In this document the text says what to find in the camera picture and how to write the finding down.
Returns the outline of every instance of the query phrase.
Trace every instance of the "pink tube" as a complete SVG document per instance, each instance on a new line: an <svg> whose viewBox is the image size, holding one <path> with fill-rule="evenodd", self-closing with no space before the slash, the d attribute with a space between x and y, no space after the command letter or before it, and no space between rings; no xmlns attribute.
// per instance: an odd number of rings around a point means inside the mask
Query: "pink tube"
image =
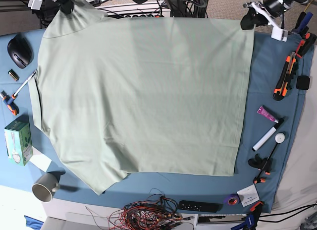
<svg viewBox="0 0 317 230"><path fill-rule="evenodd" d="M276 119L276 117L274 117L273 115L271 115L267 110L265 110L265 108L263 106L261 106L259 108L259 110L257 111L258 114L263 115L264 117L268 118L269 120L278 123L278 120Z"/></svg>

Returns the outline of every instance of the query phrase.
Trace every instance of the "tangled cables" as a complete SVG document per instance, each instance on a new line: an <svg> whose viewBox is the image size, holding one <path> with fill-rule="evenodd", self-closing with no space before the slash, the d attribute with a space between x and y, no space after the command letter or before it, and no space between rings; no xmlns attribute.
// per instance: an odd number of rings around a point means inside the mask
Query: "tangled cables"
<svg viewBox="0 0 317 230"><path fill-rule="evenodd" d="M181 225L182 221L190 220L190 217L182 218L176 213L177 202L166 198L165 195L154 194L145 201L127 204L107 217L109 229L122 230L171 230Z"/></svg>

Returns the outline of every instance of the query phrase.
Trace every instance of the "orange utility knife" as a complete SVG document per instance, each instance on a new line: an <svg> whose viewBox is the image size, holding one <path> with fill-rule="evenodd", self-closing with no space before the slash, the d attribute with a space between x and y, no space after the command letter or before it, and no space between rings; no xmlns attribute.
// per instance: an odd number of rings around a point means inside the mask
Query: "orange utility knife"
<svg viewBox="0 0 317 230"><path fill-rule="evenodd" d="M287 57L286 62L284 64L282 74L278 80L278 83L275 87L273 99L280 101L284 99L288 90L291 89L290 83L292 79L292 70L293 66L296 62L296 53L291 52L291 54Z"/></svg>

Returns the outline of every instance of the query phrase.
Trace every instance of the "battery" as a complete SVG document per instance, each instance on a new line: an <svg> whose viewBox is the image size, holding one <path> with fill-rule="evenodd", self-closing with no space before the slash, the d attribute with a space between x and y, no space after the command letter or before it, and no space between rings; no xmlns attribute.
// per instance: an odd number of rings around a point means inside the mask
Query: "battery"
<svg viewBox="0 0 317 230"><path fill-rule="evenodd" d="M12 69L8 71L8 74L15 80L15 82L19 80L19 76Z"/></svg>

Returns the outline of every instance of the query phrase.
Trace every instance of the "tape roll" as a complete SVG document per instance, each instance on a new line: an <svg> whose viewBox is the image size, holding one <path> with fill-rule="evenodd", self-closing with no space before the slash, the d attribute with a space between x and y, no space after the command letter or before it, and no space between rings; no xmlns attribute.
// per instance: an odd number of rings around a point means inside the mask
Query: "tape roll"
<svg viewBox="0 0 317 230"><path fill-rule="evenodd" d="M225 198L224 204L233 206L240 203L239 195L238 194L230 194L228 197Z"/></svg>

